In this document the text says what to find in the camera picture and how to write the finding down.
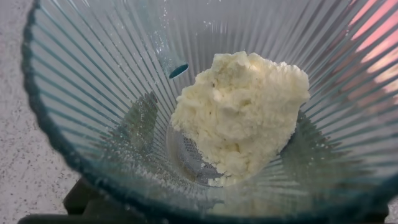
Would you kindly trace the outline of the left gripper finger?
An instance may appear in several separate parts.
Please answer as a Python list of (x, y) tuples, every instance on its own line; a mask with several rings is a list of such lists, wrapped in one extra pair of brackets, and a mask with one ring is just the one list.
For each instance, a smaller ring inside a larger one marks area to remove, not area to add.
[(63, 206), (68, 215), (87, 217), (136, 217), (137, 213), (105, 199), (84, 179), (79, 179), (64, 198)]

